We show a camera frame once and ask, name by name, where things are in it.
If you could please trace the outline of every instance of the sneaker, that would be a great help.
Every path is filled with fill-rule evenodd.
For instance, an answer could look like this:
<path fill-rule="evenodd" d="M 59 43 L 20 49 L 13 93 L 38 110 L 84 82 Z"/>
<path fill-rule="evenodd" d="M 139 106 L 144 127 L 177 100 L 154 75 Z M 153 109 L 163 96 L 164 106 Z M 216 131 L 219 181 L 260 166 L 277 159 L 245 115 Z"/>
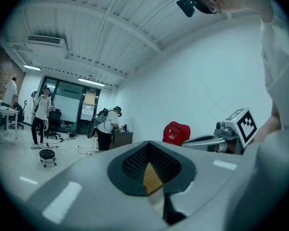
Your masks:
<path fill-rule="evenodd" d="M 31 146 L 31 149 L 40 149 L 40 148 L 39 148 L 39 144 L 33 144 L 33 145 Z"/>

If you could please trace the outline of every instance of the ceiling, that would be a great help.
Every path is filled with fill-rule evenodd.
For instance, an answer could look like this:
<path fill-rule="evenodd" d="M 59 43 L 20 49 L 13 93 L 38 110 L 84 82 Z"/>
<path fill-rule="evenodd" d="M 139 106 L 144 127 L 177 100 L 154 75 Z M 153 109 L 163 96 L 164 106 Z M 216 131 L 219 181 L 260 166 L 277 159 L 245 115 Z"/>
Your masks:
<path fill-rule="evenodd" d="M 227 18 L 198 11 L 188 18 L 176 0 L 23 0 L 0 43 L 20 66 L 75 79 L 92 75 L 111 89 L 180 38 Z M 64 39 L 67 54 L 32 52 L 28 35 Z"/>

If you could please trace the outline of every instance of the air vent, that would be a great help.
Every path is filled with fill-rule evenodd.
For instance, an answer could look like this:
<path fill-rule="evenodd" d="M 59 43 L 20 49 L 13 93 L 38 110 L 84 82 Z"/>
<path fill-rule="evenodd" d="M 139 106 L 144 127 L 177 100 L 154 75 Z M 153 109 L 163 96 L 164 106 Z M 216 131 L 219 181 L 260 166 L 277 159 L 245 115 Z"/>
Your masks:
<path fill-rule="evenodd" d="M 61 38 L 53 38 L 47 36 L 29 35 L 28 41 L 40 41 L 45 43 L 60 44 Z"/>

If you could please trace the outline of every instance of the black pants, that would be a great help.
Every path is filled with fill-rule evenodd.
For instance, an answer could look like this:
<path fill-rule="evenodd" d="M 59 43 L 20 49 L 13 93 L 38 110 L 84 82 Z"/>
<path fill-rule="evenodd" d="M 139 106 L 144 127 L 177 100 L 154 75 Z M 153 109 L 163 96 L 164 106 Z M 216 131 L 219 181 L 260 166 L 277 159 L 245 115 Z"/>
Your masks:
<path fill-rule="evenodd" d="M 100 130 L 96 130 L 98 138 L 98 150 L 108 151 L 111 143 L 111 133 L 103 133 Z"/>
<path fill-rule="evenodd" d="M 1 106 L 8 107 L 8 108 L 11 107 L 10 104 L 4 103 L 4 102 L 1 103 Z M 4 129 L 6 130 L 7 129 L 6 128 L 6 116 L 3 117 L 2 115 L 0 115 L 0 127 L 2 127 L 3 125 L 4 125 Z"/>
<path fill-rule="evenodd" d="M 43 143 L 43 136 L 44 136 L 44 123 L 45 120 L 41 120 L 37 117 L 33 119 L 31 131 L 32 131 L 32 138 L 35 144 L 38 144 L 38 138 L 37 138 L 37 127 L 39 125 L 40 129 L 40 142 Z"/>

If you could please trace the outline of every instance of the ceiling light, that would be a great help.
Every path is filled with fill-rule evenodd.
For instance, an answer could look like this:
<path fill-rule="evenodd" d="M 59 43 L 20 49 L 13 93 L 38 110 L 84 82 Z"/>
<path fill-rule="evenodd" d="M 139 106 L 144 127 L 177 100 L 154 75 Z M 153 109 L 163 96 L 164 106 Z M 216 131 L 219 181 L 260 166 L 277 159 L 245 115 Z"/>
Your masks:
<path fill-rule="evenodd" d="M 101 86 L 101 87 L 104 87 L 104 86 L 105 86 L 105 85 L 102 84 L 102 83 L 99 83 L 99 82 L 96 82 L 96 81 L 92 81 L 92 80 L 88 80 L 88 79 L 78 78 L 78 80 L 79 80 L 79 81 L 82 81 L 82 82 L 94 84 L 94 85 L 97 85 L 97 86 Z"/>
<path fill-rule="evenodd" d="M 31 69 L 31 70 L 42 71 L 39 67 L 33 67 L 33 66 L 28 66 L 28 65 L 24 65 L 24 67 Z"/>

